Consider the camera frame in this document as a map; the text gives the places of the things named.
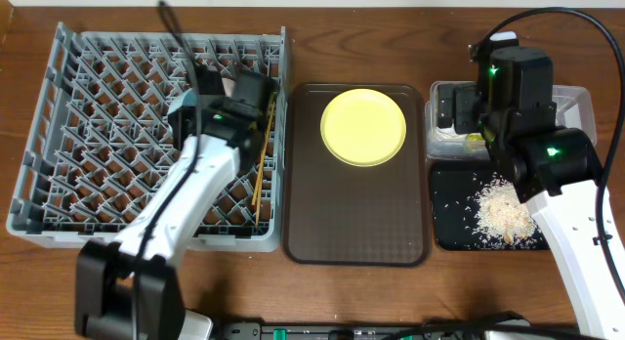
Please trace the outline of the yellow plate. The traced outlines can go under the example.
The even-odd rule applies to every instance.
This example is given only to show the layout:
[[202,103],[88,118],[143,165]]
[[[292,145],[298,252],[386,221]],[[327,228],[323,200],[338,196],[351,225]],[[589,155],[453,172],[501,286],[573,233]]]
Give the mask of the yellow plate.
[[337,159],[372,167],[392,159],[407,132],[405,116],[388,95],[356,88],[334,97],[320,119],[320,134]]

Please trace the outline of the rice food waste pile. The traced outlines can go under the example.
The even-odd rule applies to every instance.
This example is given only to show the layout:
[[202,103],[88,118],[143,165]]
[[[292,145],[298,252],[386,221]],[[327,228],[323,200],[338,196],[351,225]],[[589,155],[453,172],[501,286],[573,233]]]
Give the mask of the rice food waste pile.
[[467,196],[465,203],[454,202],[460,209],[460,217],[451,225],[469,241],[454,242],[454,245],[477,250],[539,247],[543,242],[542,233],[510,182],[493,176],[489,182],[472,179],[471,183],[479,187]]

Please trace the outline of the wooden chopstick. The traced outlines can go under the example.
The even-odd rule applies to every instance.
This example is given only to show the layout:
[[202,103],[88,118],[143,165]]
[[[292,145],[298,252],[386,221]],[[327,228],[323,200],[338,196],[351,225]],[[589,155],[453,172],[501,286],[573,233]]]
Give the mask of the wooden chopstick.
[[259,222],[260,222],[260,214],[261,214],[261,208],[262,208],[261,200],[262,198],[260,197],[259,204],[257,206],[254,206],[256,208],[255,227],[258,227]]
[[269,139],[270,139],[270,134],[271,134],[272,124],[273,124],[274,114],[275,114],[275,103],[273,103],[271,105],[271,107],[270,107],[270,117],[269,117],[268,127],[267,127],[266,132],[265,132],[264,145],[263,145],[263,148],[261,150],[260,162],[259,162],[259,165],[258,165],[257,179],[256,179],[255,189],[254,189],[254,192],[253,192],[253,201],[252,202],[253,202],[254,206],[257,206],[259,204],[259,202],[260,202],[260,196],[261,196],[262,185],[263,185],[265,157],[266,157],[268,143],[269,143]]

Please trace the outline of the white bowl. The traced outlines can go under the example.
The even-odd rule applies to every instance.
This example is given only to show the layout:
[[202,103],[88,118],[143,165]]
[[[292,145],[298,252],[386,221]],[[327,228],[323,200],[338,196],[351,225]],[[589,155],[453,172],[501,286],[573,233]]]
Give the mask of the white bowl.
[[227,97],[231,97],[233,95],[235,85],[236,82],[234,80],[222,78],[223,94]]

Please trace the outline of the light blue bowl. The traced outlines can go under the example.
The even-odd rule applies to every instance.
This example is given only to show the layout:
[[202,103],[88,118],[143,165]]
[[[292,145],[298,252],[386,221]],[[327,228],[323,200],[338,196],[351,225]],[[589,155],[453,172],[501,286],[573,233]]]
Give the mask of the light blue bowl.
[[194,91],[188,90],[182,94],[181,107],[196,107],[197,96]]

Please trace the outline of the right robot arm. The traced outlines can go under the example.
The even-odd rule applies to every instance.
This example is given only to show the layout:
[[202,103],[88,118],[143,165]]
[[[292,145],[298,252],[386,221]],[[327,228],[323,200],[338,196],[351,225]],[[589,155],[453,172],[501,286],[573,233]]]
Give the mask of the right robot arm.
[[486,42],[475,48],[477,83],[444,122],[479,133],[498,172],[515,188],[557,262],[582,334],[624,336],[624,243],[608,224],[606,165],[579,128],[557,122],[553,64],[537,48]]

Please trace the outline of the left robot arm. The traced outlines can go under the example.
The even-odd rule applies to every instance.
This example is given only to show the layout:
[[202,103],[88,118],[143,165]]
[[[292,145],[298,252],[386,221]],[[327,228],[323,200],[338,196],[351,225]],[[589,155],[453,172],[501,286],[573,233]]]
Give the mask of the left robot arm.
[[77,334],[90,339],[207,339],[214,322],[186,308],[177,268],[219,194],[260,158],[279,84],[215,71],[176,97],[167,120],[179,159],[141,213],[109,243],[89,240],[76,267]]

